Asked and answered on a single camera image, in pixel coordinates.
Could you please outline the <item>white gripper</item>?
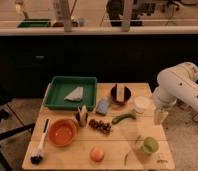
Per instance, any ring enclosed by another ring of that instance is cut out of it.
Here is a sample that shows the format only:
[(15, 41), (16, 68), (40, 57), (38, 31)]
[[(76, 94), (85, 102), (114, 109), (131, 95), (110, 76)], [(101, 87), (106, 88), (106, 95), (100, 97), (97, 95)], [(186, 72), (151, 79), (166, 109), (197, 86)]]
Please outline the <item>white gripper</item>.
[(161, 125), (163, 121), (166, 119), (166, 117), (168, 116), (168, 112), (166, 110), (169, 108), (172, 108), (176, 104), (176, 101), (163, 102), (158, 98), (153, 98), (153, 103), (158, 108), (155, 110), (154, 123), (156, 125)]

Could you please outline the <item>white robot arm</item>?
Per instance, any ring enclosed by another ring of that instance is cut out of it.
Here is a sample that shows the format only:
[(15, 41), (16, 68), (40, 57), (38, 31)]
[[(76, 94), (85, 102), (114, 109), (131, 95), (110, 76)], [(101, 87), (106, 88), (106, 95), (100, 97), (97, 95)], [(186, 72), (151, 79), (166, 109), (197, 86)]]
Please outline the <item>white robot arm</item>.
[(198, 112), (198, 67), (184, 62), (166, 68), (157, 75), (158, 86), (152, 93), (156, 107), (154, 123), (161, 124), (168, 115), (168, 109), (181, 100)]

